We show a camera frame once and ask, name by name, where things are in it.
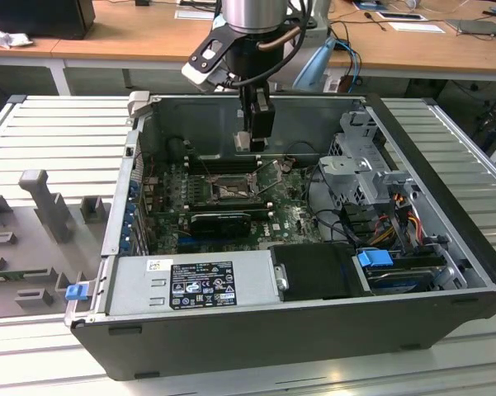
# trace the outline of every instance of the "metal cylinder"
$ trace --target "metal cylinder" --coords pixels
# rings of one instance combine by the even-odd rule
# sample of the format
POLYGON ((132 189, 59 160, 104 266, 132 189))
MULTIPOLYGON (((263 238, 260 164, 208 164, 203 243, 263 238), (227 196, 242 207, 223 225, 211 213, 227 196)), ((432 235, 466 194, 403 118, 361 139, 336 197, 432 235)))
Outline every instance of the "metal cylinder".
POLYGON ((287 0, 222 0, 225 21, 249 34, 274 31, 286 19, 287 8, 287 0))

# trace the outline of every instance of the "warning label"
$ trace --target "warning label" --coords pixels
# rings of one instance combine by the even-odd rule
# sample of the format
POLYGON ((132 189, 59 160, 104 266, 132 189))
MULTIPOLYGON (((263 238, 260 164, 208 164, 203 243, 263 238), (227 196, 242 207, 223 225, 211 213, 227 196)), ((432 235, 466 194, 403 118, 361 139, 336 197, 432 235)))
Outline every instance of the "warning label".
POLYGON ((202 262, 171 266, 172 309, 236 305, 232 262, 202 262))

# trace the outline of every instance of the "motherboard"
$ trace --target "motherboard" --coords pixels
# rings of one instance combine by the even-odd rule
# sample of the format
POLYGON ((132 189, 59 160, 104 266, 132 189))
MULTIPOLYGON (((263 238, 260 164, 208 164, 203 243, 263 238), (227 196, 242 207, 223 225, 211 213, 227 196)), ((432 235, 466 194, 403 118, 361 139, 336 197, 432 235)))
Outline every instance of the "motherboard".
POLYGON ((151 254, 322 242, 306 207, 304 168, 284 159, 236 165, 171 164, 144 180, 151 254))

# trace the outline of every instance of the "computer case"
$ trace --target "computer case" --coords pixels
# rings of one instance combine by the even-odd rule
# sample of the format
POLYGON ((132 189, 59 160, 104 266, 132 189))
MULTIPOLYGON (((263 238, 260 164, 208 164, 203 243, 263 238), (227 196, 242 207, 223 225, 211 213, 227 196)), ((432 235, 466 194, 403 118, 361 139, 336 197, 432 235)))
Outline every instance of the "computer case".
POLYGON ((0 0, 0 31, 81 40, 95 19, 92 0, 0 0))

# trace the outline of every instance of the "mobile phone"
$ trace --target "mobile phone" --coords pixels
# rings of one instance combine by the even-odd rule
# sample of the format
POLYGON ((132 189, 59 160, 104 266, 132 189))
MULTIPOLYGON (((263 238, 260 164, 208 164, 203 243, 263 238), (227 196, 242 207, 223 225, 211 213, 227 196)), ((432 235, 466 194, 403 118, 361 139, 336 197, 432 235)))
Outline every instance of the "mobile phone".
POLYGON ((427 19, 420 14, 407 14, 404 12, 384 12, 378 11, 378 14, 383 19, 390 19, 396 21, 426 21, 427 19))

